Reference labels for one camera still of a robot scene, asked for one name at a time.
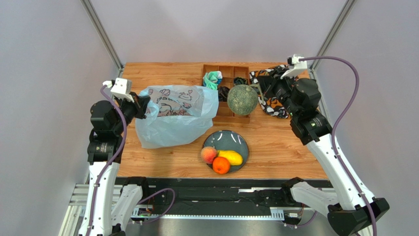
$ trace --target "gray wall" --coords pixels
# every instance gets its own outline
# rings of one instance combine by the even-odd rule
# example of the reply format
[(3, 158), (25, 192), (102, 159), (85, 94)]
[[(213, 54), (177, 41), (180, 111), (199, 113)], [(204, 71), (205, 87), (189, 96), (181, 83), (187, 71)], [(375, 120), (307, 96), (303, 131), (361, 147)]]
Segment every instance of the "gray wall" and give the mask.
[(315, 55), (345, 0), (91, 0), (120, 59), (283, 61)]
[[(359, 71), (359, 94), (337, 137), (363, 182), (390, 204), (378, 222), (381, 236), (417, 235), (418, 9), (417, 0), (358, 1), (327, 53)], [(353, 92), (354, 76), (333, 61), (323, 61), (317, 76), (336, 120)]]
[(0, 1), (0, 38), (0, 234), (56, 236), (117, 70), (78, 0)]

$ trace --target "dark green plate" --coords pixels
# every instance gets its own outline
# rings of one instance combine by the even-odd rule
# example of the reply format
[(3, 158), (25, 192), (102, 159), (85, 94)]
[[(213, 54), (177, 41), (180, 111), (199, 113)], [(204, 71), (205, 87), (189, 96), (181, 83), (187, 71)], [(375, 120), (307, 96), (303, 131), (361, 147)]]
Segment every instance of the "dark green plate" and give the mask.
[(249, 148), (244, 138), (231, 130), (220, 130), (212, 133), (205, 140), (203, 148), (213, 147), (218, 150), (233, 150), (243, 157), (243, 163), (239, 166), (231, 166), (228, 173), (240, 170), (249, 157)]

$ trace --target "mango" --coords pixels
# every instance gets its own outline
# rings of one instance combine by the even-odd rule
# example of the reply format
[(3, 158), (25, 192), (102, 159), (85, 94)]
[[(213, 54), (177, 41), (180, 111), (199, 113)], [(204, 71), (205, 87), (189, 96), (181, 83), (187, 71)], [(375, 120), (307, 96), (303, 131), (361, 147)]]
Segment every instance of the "mango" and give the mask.
[(218, 156), (226, 158), (232, 166), (239, 166), (243, 163), (243, 157), (233, 150), (219, 150)]

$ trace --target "crumpled fabric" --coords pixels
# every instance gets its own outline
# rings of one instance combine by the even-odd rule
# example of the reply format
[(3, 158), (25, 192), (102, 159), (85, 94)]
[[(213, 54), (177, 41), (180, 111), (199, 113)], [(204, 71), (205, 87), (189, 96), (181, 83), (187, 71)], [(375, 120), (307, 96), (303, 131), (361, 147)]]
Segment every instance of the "crumpled fabric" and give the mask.
[[(274, 68), (278, 68), (281, 71), (281, 73), (285, 73), (285, 71), (289, 69), (287, 65), (279, 65), (265, 70), (251, 71), (250, 82), (252, 84), (259, 84), (262, 92), (265, 92), (270, 84), (270, 80), (273, 79), (269, 73), (272, 72)], [(294, 77), (286, 79), (296, 81), (298, 78)], [(268, 92), (264, 94), (264, 101), (262, 101), (261, 99), (260, 91), (256, 89), (256, 92), (258, 93), (259, 104), (266, 114), (278, 118), (289, 117), (287, 110), (282, 106), (279, 100), (276, 99), (275, 94), (273, 94), (273, 92)]]
[(211, 71), (210, 73), (205, 73), (202, 78), (202, 84), (210, 89), (217, 90), (218, 85), (221, 83), (223, 75), (221, 71)]

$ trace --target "black motor joint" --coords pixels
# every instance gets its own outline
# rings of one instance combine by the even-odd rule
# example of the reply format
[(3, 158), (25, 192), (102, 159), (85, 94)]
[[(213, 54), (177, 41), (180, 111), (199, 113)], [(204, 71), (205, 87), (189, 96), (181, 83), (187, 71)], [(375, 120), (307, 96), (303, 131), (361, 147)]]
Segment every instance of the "black motor joint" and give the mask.
[(329, 122), (317, 110), (322, 96), (316, 80), (276, 77), (272, 92), (292, 117), (291, 128), (303, 145), (331, 132)]
[[(146, 118), (149, 96), (137, 96), (131, 92), (134, 102), (116, 99), (126, 124), (129, 125), (134, 118)], [(117, 151), (122, 142), (123, 123), (116, 109), (109, 101), (99, 101), (90, 109), (90, 122), (93, 129), (89, 136), (88, 162), (108, 161)], [(122, 151), (114, 162), (120, 163)]]

